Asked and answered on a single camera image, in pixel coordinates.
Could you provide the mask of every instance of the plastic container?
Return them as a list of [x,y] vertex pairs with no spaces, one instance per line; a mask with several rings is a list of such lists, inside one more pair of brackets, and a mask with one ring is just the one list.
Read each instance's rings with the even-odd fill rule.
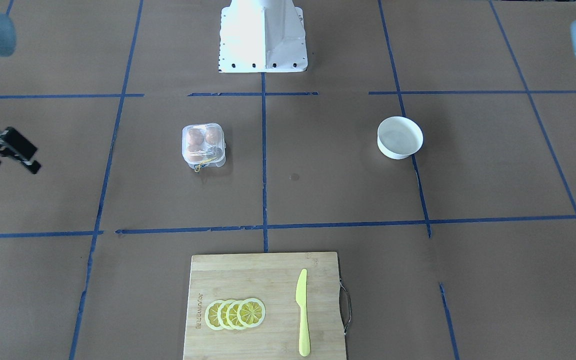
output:
[[197,173],[204,167],[222,167],[226,163],[224,130],[218,123],[199,123],[183,128],[181,155]]
[[403,116],[391,116],[377,129],[377,146],[391,159],[401,160],[421,149],[424,134],[419,125]]

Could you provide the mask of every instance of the brown egg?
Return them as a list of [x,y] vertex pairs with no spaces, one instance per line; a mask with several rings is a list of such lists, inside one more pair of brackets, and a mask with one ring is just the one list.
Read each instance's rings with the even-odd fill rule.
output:
[[188,144],[190,145],[201,145],[204,143],[204,134],[199,129],[190,129],[188,133],[185,135]]
[[191,162],[200,162],[204,159],[204,151],[200,145],[190,145],[187,150],[186,157]]
[[210,145],[217,145],[222,141],[222,133],[215,126],[206,129],[206,142]]

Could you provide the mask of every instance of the clear plastic container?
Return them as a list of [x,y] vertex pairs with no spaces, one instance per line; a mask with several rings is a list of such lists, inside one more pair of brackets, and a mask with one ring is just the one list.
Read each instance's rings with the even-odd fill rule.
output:
[[218,123],[198,123],[183,128],[181,155],[197,173],[204,167],[222,167],[226,163],[224,130]]

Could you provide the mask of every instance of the knife handle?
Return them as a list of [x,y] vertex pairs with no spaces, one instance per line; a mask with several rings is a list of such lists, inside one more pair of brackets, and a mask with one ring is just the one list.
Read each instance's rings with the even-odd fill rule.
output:
[[308,312],[306,306],[301,308],[299,317],[299,355],[308,356],[311,353],[311,334],[308,331]]

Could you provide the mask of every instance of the yellow string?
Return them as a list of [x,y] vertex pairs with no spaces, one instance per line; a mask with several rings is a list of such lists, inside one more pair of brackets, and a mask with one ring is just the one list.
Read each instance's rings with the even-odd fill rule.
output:
[[194,172],[195,173],[199,173],[199,171],[202,170],[202,167],[204,167],[204,164],[212,162],[213,160],[217,159],[217,157],[213,157],[212,159],[208,159],[208,160],[203,160],[202,162],[199,162],[199,164],[196,164],[194,166]]

